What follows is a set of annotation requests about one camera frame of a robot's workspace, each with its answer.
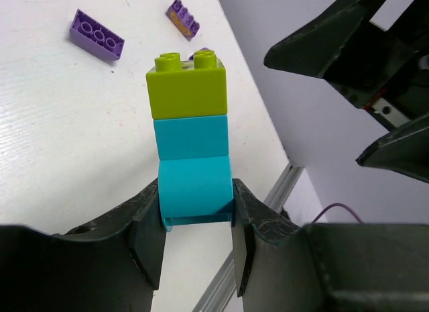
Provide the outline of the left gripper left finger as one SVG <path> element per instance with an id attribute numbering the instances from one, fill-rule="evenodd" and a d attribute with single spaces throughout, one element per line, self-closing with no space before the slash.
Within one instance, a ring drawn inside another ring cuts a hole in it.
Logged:
<path id="1" fill-rule="evenodd" d="M 158 184 L 66 234 L 1 227 L 2 311 L 150 311 L 166 230 Z"/>

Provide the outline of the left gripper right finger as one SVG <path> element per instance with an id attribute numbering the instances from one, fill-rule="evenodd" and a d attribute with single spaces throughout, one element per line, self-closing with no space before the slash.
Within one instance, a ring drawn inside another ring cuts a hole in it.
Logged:
<path id="1" fill-rule="evenodd" d="M 428 226 L 298 226 L 234 180 L 233 253 L 245 311 L 427 311 Z"/>

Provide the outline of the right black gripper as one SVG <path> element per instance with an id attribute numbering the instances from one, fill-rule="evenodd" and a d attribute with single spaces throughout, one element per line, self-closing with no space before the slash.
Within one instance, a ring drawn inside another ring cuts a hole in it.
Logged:
<path id="1" fill-rule="evenodd" d="M 263 63 L 314 78 L 332 64 L 330 85 L 388 130 L 397 127 L 368 146 L 357 164 L 427 183 L 428 67 L 419 60 L 428 55 L 428 0 L 413 0 L 384 30 L 371 18 L 386 1 L 336 0 L 273 45 Z"/>

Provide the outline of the cyan round lego piece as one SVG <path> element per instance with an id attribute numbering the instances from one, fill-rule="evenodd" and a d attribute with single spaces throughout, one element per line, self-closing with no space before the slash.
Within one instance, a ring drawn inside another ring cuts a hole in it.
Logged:
<path id="1" fill-rule="evenodd" d="M 226 115 L 157 119 L 158 195 L 167 231 L 233 222 L 233 179 Z"/>

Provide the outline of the purple round lego piece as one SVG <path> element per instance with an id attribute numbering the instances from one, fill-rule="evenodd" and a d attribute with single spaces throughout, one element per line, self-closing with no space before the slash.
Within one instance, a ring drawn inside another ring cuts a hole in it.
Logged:
<path id="1" fill-rule="evenodd" d="M 193 60 L 194 60 L 194 57 L 195 57 L 196 55 L 206 54 L 207 52 L 210 52 L 210 51 L 211 51 L 211 49 L 210 49 L 210 48 L 203 47 L 203 48 L 201 48 L 201 49 L 197 50 L 195 53 L 191 54 L 191 55 L 189 56 L 189 58 L 188 58 L 188 61 L 193 61 Z"/>

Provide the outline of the small yellow-green lego brick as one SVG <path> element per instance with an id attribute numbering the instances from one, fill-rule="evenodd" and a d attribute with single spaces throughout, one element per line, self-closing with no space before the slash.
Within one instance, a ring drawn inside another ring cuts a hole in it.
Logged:
<path id="1" fill-rule="evenodd" d="M 164 53 L 154 62 L 145 76 L 153 119 L 227 114 L 226 69 L 214 51 L 193 61 Z"/>

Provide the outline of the purple printed lego brick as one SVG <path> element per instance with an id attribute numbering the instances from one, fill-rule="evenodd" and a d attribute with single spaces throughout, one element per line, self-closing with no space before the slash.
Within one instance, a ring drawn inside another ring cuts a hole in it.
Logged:
<path id="1" fill-rule="evenodd" d="M 200 29 L 200 24 L 181 0 L 173 1 L 166 11 L 166 16 L 188 41 L 191 41 Z"/>

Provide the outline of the purple lego brick upside-down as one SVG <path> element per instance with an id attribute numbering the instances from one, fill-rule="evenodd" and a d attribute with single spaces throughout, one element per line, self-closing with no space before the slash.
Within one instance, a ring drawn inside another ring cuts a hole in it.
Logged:
<path id="1" fill-rule="evenodd" d="M 125 40 L 80 9 L 69 29 L 71 41 L 93 56 L 108 62 L 121 58 Z"/>

